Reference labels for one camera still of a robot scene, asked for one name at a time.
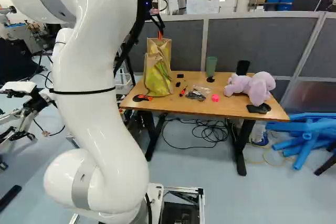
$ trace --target plush elephant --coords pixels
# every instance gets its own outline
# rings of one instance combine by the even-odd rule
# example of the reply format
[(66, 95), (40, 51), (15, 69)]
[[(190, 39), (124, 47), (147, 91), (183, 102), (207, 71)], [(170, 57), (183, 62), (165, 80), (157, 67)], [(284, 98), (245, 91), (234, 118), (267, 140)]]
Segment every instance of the plush elephant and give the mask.
[(230, 97), (234, 93), (245, 93), (254, 106), (260, 106), (268, 100), (271, 97), (269, 91), (276, 86), (274, 78), (268, 72), (258, 72), (253, 77), (233, 73), (227, 84), (224, 95)]

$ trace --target green cup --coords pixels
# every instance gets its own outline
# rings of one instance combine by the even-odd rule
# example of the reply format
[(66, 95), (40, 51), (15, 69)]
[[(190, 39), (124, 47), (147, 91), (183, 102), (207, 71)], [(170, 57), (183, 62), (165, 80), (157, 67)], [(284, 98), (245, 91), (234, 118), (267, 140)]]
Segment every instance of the green cup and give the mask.
[(205, 71), (208, 77), (215, 75), (217, 58), (216, 57), (206, 57)]

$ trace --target gray cubicle partition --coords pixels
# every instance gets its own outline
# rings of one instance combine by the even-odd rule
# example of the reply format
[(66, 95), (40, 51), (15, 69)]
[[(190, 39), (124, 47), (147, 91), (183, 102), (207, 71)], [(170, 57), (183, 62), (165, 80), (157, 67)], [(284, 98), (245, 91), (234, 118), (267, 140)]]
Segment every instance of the gray cubicle partition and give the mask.
[(336, 112), (336, 14), (324, 13), (311, 51), (297, 66), (282, 105), (289, 112)]
[(235, 72), (239, 60), (249, 71), (293, 75), (316, 18), (239, 18), (209, 20), (206, 56), (217, 57), (217, 71)]
[[(203, 20), (165, 22), (164, 38), (172, 39), (172, 70), (200, 71), (203, 36)], [(157, 27), (146, 22), (139, 43), (130, 52), (134, 72), (143, 72), (147, 38), (158, 36)]]
[[(250, 72), (268, 71), (275, 76), (277, 87), (272, 93), (292, 111), (297, 109), (291, 106), (296, 104), (291, 103), (292, 98), (301, 103), (305, 99), (296, 90), (307, 94), (318, 82), (323, 90), (336, 87), (336, 83), (325, 84), (336, 82), (336, 14), (263, 12), (162, 18), (164, 37), (173, 40), (172, 70), (204, 71), (206, 57), (215, 56), (216, 71), (235, 72), (238, 60), (249, 60)], [(152, 22), (145, 24), (139, 44), (130, 53), (134, 72), (143, 72), (146, 39), (156, 37), (157, 30)], [(302, 106), (308, 111), (319, 109), (308, 107)]]
[(336, 78), (336, 19), (327, 18), (300, 76)]

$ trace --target gray floor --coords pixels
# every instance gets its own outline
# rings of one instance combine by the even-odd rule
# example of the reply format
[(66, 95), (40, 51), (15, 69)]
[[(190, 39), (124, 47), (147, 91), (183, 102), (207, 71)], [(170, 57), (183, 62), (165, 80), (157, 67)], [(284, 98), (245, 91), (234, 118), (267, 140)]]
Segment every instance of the gray floor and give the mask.
[[(43, 77), (35, 77), (34, 81), (43, 87)], [(8, 112), (20, 106), (24, 100), (7, 99), (2, 95), (1, 108)], [(50, 132), (62, 127), (57, 110), (53, 107), (45, 109), (37, 121)], [(206, 142), (192, 136), (192, 128), (192, 125), (171, 122), (164, 134), (175, 146), (204, 145)], [(14, 184), (23, 187), (22, 192), (0, 214), (0, 223), (67, 224), (72, 213), (45, 194), (43, 174), (53, 158), (72, 146), (65, 140), (66, 131), (45, 138), (39, 128), (32, 125), (31, 132), (38, 137), (37, 142), (22, 139), (0, 150), (9, 164), (9, 169), (0, 174), (0, 196)], [(140, 145), (146, 146), (147, 141), (148, 135), (143, 132)], [(245, 157), (251, 163), (262, 161), (264, 151), (247, 146)], [(167, 146), (160, 138), (149, 163), (150, 179), (165, 186), (203, 187), (206, 197), (205, 220), (210, 224), (334, 223), (336, 167), (320, 177), (313, 174), (329, 155), (323, 150), (314, 151), (298, 172), (291, 170), (290, 161), (280, 167), (249, 163), (247, 177), (240, 177), (232, 162), (229, 142), (219, 143), (213, 149), (180, 151)], [(283, 160), (273, 151), (267, 152), (266, 158), (274, 165), (282, 164)], [(95, 222), (82, 218), (80, 223)]]

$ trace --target yellow bag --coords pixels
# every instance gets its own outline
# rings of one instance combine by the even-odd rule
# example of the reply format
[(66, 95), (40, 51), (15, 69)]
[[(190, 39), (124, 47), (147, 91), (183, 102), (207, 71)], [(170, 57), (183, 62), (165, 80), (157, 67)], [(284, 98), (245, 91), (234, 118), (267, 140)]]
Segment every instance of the yellow bag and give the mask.
[(147, 38), (143, 80), (148, 89), (146, 95), (164, 97), (173, 93), (170, 70), (171, 52), (171, 39)]

